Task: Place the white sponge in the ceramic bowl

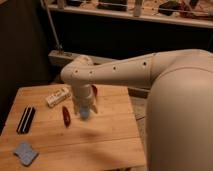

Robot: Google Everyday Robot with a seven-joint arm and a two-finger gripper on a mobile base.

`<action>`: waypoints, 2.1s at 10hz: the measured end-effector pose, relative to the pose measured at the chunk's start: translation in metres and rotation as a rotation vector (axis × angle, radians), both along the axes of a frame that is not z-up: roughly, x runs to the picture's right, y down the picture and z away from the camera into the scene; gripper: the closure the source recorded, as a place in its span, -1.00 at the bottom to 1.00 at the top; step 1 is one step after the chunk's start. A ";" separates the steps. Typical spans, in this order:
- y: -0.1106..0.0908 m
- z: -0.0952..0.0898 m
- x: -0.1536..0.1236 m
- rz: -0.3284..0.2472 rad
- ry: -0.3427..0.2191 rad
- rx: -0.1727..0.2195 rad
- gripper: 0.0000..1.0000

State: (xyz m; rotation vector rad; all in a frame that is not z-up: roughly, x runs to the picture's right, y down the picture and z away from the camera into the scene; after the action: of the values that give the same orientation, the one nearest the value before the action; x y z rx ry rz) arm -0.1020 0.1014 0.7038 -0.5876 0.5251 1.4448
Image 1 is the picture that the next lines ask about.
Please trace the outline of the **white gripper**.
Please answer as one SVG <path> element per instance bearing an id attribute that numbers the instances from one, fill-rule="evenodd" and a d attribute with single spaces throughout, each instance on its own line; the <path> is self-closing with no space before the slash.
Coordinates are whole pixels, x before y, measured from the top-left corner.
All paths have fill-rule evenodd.
<path id="1" fill-rule="evenodd" d="M 97 99 L 94 96 L 92 85 L 72 86 L 71 90 L 75 111 L 80 114 L 82 119 L 88 119 L 90 116 L 90 109 Z"/>

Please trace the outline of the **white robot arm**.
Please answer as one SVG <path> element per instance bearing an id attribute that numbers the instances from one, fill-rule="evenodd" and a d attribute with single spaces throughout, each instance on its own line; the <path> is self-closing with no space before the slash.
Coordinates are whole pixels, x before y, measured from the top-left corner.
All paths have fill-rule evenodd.
<path id="1" fill-rule="evenodd" d="M 148 171 L 213 171 L 213 52 L 184 49 L 95 65 L 81 55 L 61 71 L 79 108 L 94 84 L 147 88 Z"/>

